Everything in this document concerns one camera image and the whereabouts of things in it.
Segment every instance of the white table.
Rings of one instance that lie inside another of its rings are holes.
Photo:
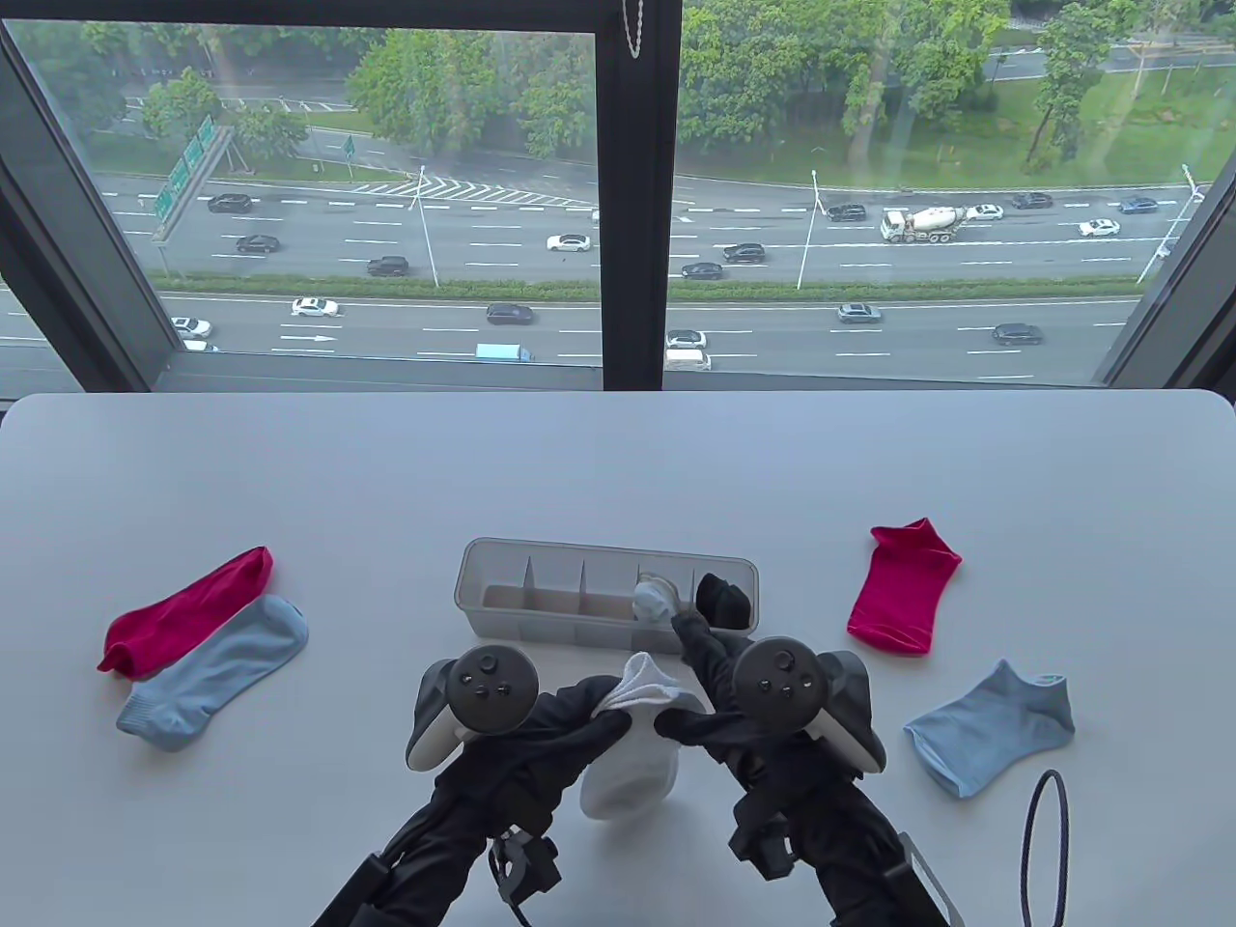
[[[1073,806],[1070,922],[1230,912],[1236,420],[1203,393],[56,396],[0,428],[0,897],[7,925],[309,925],[429,795],[403,765],[426,664],[475,639],[451,601],[480,535],[743,556],[761,630],[844,628],[876,524],[932,518],[965,565],[929,658],[863,651],[889,769],[868,792],[968,927],[1020,923],[1031,789]],[[308,617],[290,665],[177,755],[114,728],[108,623],[267,544]],[[529,649],[543,685],[617,651]],[[1001,656],[1062,672],[1075,742],[969,802],[901,726]],[[662,664],[682,672],[672,660]],[[824,925],[808,870],[764,883],[726,847],[737,786],[702,751],[640,827],[551,832],[536,927]],[[1054,801],[1036,843],[1051,922]],[[447,925],[514,923],[483,871]]]

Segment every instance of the cement mixer truck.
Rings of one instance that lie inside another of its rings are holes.
[[[952,241],[965,225],[967,213],[957,206],[932,206],[911,213],[907,209],[886,209],[880,220],[885,241]]]

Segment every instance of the pink sock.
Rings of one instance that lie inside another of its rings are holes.
[[[926,518],[905,528],[873,528],[876,548],[847,630],[890,654],[931,650],[936,606],[962,557]]]
[[[162,602],[120,616],[108,628],[99,670],[137,680],[167,669],[261,596],[273,569],[271,551],[253,548]]]

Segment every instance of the light blue sock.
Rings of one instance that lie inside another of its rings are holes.
[[[1023,680],[1007,660],[955,702],[906,724],[927,772],[954,798],[986,789],[1017,760],[1073,739],[1064,676]]]
[[[210,717],[304,649],[295,606],[261,596],[158,676],[133,685],[116,727],[168,753],[192,744]]]

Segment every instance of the clear plastic box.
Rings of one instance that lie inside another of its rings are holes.
[[[681,653],[669,624],[635,620],[632,595],[641,572],[664,576],[684,602],[714,574],[751,601],[749,628],[718,633],[748,637],[759,624],[759,574],[749,560],[499,538],[467,545],[455,604],[482,638]]]

